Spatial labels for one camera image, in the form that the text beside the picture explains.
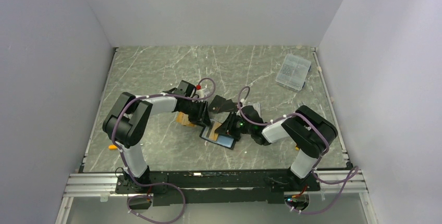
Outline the black leather card holder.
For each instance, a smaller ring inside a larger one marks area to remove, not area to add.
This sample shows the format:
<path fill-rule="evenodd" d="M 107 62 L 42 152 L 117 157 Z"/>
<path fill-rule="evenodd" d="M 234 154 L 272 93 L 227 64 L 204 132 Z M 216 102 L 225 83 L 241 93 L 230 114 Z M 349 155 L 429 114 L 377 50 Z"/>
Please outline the black leather card holder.
<path fill-rule="evenodd" d="M 235 146 L 235 139 L 215 133 L 215 130 L 221 126 L 221 123 L 217 120 L 211 119 L 211 125 L 204 127 L 200 133 L 200 138 L 203 140 L 228 148 L 232 150 Z"/>

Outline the black card stack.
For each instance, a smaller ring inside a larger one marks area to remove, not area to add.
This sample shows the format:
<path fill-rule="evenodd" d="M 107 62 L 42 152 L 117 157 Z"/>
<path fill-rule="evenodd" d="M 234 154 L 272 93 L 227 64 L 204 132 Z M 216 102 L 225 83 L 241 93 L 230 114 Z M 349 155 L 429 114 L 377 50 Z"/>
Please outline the black card stack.
<path fill-rule="evenodd" d="M 222 96 L 215 95 L 208 106 L 208 110 L 214 114 L 236 112 L 237 103 L 234 103 L 232 99 L 226 99 Z"/>

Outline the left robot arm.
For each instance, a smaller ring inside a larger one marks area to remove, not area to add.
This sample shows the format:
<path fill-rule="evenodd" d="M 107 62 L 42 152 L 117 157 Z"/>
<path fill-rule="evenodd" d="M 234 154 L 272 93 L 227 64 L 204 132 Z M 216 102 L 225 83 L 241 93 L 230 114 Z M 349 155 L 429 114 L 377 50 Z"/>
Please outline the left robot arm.
<path fill-rule="evenodd" d="M 196 126 L 208 127 L 207 99 L 214 91 L 204 92 L 200 84 L 180 81 L 177 87 L 158 94 L 137 96 L 120 94 L 105 118 L 102 129 L 120 152 L 129 186 L 142 193 L 150 185 L 150 168 L 143 157 L 141 139 L 151 116 L 162 113 L 183 113 Z"/>

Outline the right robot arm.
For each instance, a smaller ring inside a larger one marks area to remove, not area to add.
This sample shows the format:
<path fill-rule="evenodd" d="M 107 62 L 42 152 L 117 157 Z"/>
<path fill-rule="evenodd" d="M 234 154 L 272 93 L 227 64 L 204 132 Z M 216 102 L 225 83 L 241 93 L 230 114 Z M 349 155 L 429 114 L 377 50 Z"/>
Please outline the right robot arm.
<path fill-rule="evenodd" d="M 248 134 L 263 146 L 282 139 L 293 140 L 299 149 L 287 176 L 287 183 L 293 190 L 300 190 L 307 184 L 307 176 L 338 136 L 331 122 L 306 105 L 273 122 L 264 122 L 253 106 L 244 106 L 237 113 L 231 112 L 220 126 L 214 128 L 214 132 L 234 140 Z"/>

